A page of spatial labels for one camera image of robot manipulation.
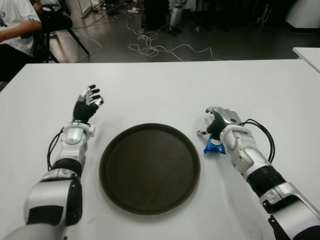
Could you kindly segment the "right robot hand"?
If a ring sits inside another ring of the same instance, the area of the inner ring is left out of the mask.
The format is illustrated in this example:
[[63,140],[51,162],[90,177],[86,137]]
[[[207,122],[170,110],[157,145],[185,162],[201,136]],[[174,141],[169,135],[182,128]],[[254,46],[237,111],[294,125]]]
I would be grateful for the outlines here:
[[196,132],[198,136],[211,135],[214,140],[220,140],[221,132],[228,125],[239,125],[241,119],[235,111],[220,106],[209,106],[205,109],[206,113],[213,115],[212,123]]

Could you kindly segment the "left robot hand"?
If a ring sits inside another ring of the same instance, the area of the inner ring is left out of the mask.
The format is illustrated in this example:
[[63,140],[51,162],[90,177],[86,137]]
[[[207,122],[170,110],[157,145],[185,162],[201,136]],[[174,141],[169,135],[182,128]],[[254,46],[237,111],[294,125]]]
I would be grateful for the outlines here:
[[77,98],[73,108],[72,121],[88,123],[99,107],[104,104],[100,89],[95,84],[89,85]]

